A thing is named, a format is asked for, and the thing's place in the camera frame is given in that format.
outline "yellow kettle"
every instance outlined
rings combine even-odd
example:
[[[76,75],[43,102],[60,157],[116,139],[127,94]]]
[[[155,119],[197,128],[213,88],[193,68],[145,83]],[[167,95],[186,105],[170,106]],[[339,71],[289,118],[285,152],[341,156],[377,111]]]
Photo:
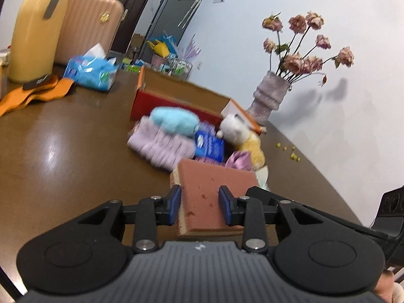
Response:
[[[67,0],[25,0],[11,41],[8,77],[27,83],[52,73]]]
[[[147,44],[160,57],[166,58],[170,54],[167,45],[159,40],[155,40],[155,42],[157,42],[157,44],[153,44],[151,41],[148,41]]]

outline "metal screw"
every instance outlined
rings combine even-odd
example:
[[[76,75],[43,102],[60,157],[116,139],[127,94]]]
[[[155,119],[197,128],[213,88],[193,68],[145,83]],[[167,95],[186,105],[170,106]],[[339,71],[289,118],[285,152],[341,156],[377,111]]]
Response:
[[[246,245],[251,249],[261,249],[265,247],[265,242],[262,239],[252,238],[246,241]]]
[[[139,240],[135,244],[135,246],[136,246],[137,249],[140,249],[140,250],[151,250],[156,246],[156,244],[153,243],[151,240],[142,239],[142,240]]]

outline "pink suitcase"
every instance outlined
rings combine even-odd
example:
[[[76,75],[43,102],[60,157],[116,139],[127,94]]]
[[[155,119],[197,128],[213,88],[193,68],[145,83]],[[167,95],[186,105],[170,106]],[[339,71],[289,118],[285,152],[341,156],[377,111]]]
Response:
[[[55,63],[66,65],[97,43],[108,54],[123,14],[124,6],[119,0],[69,0]]]

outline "vase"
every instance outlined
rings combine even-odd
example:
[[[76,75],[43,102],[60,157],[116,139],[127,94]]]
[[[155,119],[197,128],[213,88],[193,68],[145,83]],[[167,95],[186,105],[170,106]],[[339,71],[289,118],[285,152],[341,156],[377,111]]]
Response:
[[[268,71],[254,91],[254,101],[247,109],[258,124],[264,125],[273,110],[278,110],[290,83],[274,72]]]

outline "blue plush toy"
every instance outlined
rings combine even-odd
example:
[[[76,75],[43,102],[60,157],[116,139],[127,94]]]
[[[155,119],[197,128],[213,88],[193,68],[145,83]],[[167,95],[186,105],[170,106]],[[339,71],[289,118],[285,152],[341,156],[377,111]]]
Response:
[[[156,107],[150,118],[166,133],[193,136],[199,125],[199,117],[193,112],[178,107]]]

